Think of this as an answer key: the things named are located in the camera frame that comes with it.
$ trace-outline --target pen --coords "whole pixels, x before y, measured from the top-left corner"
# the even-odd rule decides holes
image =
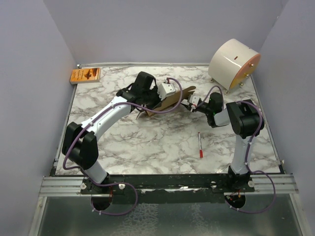
[[[200,132],[198,132],[198,141],[199,141],[199,153],[200,153],[200,158],[202,158],[202,157],[203,157],[203,153],[202,153]]]

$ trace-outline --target round container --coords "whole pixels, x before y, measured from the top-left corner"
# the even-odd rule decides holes
[[[260,53],[236,39],[224,43],[212,57],[208,74],[230,90],[250,76],[260,61]]]

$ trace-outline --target white marble surface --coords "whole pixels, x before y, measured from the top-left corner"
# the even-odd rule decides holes
[[[195,94],[204,97],[216,83],[210,83],[208,67],[107,67],[100,83],[77,87],[69,122],[81,123],[106,106],[118,89],[132,83],[140,71],[163,81],[177,78],[184,88],[196,86]],[[258,100],[252,81],[224,96],[224,102]],[[99,140],[99,162],[110,174],[205,174],[226,173],[235,147],[230,125],[211,128],[202,113],[190,113],[183,106],[163,115],[147,117],[137,111],[115,123]],[[199,158],[197,133],[201,132],[204,157]],[[78,170],[62,168],[60,155],[57,175],[75,175]],[[268,131],[264,128],[253,149],[252,170],[278,173],[278,162]]]

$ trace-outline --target cable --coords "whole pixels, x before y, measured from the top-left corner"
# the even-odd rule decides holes
[[[248,169],[248,171],[249,171],[251,174],[262,173],[262,174],[266,175],[267,178],[270,180],[270,182],[271,182],[271,184],[272,184],[272,188],[273,188],[273,191],[274,191],[274,195],[273,195],[273,199],[272,199],[272,202],[270,203],[270,205],[267,206],[266,208],[264,208],[264,209],[262,209],[262,210],[258,210],[258,211],[240,210],[239,208],[232,207],[226,200],[225,200],[225,202],[230,206],[231,209],[236,210],[236,211],[238,211],[238,212],[242,212],[242,213],[246,213],[246,214],[259,214],[259,213],[263,213],[263,212],[269,210],[269,209],[273,206],[273,204],[275,203],[276,197],[277,197],[277,195],[276,195],[276,187],[275,187],[275,184],[274,184],[274,182],[272,181],[271,177],[270,177],[267,173],[265,173],[265,172],[263,172],[263,171],[254,171],[254,172],[253,172],[253,171],[251,171],[250,167],[249,167],[248,164],[247,164],[247,163],[248,163],[248,162],[247,162],[247,160],[248,160],[248,154],[249,154],[249,152],[250,152],[252,140],[253,140],[253,138],[256,136],[256,134],[260,131],[260,128],[261,128],[261,125],[262,125],[262,114],[261,114],[260,110],[259,110],[254,104],[252,104],[252,103],[250,103],[250,102],[238,101],[238,103],[244,103],[244,104],[247,104],[247,105],[252,106],[253,108],[255,108],[255,110],[258,112],[258,115],[259,115],[259,124],[258,124],[258,127],[257,127],[257,129],[255,130],[255,132],[253,133],[253,135],[251,136],[251,138],[249,139],[249,143],[248,143],[248,145],[247,145],[247,149],[246,149],[246,153],[245,153],[245,165],[246,165],[246,168]]]
[[[179,107],[179,105],[181,104],[182,102],[182,98],[183,98],[183,88],[181,86],[181,84],[179,83],[178,80],[174,79],[174,78],[167,78],[168,82],[169,80],[173,80],[177,83],[179,89],[180,89],[180,97],[179,97],[179,100],[178,102],[176,103],[176,105],[169,109],[169,110],[166,110],[166,111],[154,111],[154,110],[151,110],[151,109],[148,109],[146,107],[143,107],[141,105],[138,105],[138,104],[135,104],[135,103],[131,103],[131,102],[119,102],[119,103],[116,103],[114,104],[113,106],[111,107],[108,107],[107,109],[105,109],[103,112],[101,112],[95,119],[93,119],[91,121],[91,123],[89,123],[87,126],[85,126],[81,132],[77,135],[77,137],[75,137],[75,139],[73,140],[72,144],[70,145],[65,157],[64,157],[64,160],[63,160],[63,168],[65,170],[72,170],[72,169],[80,169],[79,166],[73,166],[73,167],[66,167],[66,162],[67,162],[67,159],[69,158],[69,155],[73,149],[73,147],[75,146],[76,142],[80,139],[81,135],[91,126],[91,124],[94,124],[95,122],[98,121],[98,119],[100,119],[105,113],[109,112],[111,109],[113,109],[114,107],[116,106],[120,106],[120,105],[131,105],[131,106],[134,106],[136,108],[141,108],[142,110],[144,111],[148,111],[148,112],[152,112],[152,113],[157,113],[157,114],[165,114],[165,113],[168,113],[168,112],[172,112],[173,110],[175,110],[177,107]],[[92,181],[93,184],[95,184],[96,186],[101,186],[101,187],[109,187],[109,186],[113,186],[113,185],[117,185],[117,184],[120,184],[120,183],[111,183],[111,184],[99,184],[99,183],[96,183],[94,180],[90,179]],[[91,205],[92,207],[98,212],[98,213],[101,213],[101,214],[106,214],[106,215],[116,215],[116,216],[119,216],[119,215],[125,215],[129,212],[131,212],[138,204],[138,194],[137,194],[137,190],[135,189],[135,187],[130,184],[130,183],[125,183],[125,182],[121,182],[122,184],[126,184],[128,186],[130,186],[134,192],[135,192],[135,195],[136,195],[136,200],[135,200],[135,203],[134,205],[132,206],[131,209],[127,210],[127,211],[124,211],[122,213],[107,213],[105,211],[98,211],[94,208],[94,205],[93,205],[93,201],[91,200]]]
[[[204,104],[204,103],[206,102],[207,98],[209,97],[209,95],[211,94],[211,92],[212,92],[212,90],[213,90],[214,88],[218,88],[218,89],[220,90],[220,93],[221,93],[221,96],[222,96],[222,99],[223,99],[222,89],[221,89],[219,86],[214,85],[214,86],[209,90],[209,92],[208,92],[207,96],[205,97],[205,99],[204,99],[202,102],[200,102],[200,103],[196,106],[196,108],[197,108],[197,107],[200,107],[202,104]]]
[[[101,210],[96,210],[95,207],[94,207],[94,204],[93,204],[93,200],[92,200],[92,198],[91,198],[91,206],[92,206],[92,208],[93,208],[93,211],[96,211],[96,212],[98,212],[99,214],[104,214],[104,215],[120,216],[120,215],[126,215],[126,214],[128,214],[128,213],[131,212],[133,209],[135,209],[135,207],[137,206],[137,204],[138,204],[138,193],[137,193],[136,188],[135,188],[132,184],[130,184],[130,183],[125,183],[125,182],[110,183],[110,184],[99,184],[99,183],[96,183],[96,182],[95,182],[94,180],[92,180],[92,179],[90,179],[90,180],[91,180],[91,182],[92,182],[93,184],[95,184],[96,186],[99,186],[99,187],[110,187],[110,186],[114,186],[114,185],[117,185],[117,184],[125,184],[125,185],[130,186],[130,187],[133,189],[133,191],[134,191],[134,193],[135,193],[135,195],[136,195],[136,200],[134,201],[133,206],[132,206],[129,210],[126,210],[126,211],[121,212],[121,213],[109,213],[109,212],[105,212],[105,211],[101,211]]]

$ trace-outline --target cardboard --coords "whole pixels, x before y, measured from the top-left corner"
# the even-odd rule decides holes
[[[186,89],[183,90],[183,97],[182,97],[182,101],[184,99],[188,99],[189,95],[194,93],[194,89],[196,89],[196,86],[190,86]],[[162,111],[174,104],[176,104],[179,100],[180,97],[180,92],[176,92],[175,94],[173,94],[172,96],[167,97],[161,104],[160,107],[157,107],[154,109],[154,111]],[[153,112],[146,112],[149,116],[153,116],[155,113]]]

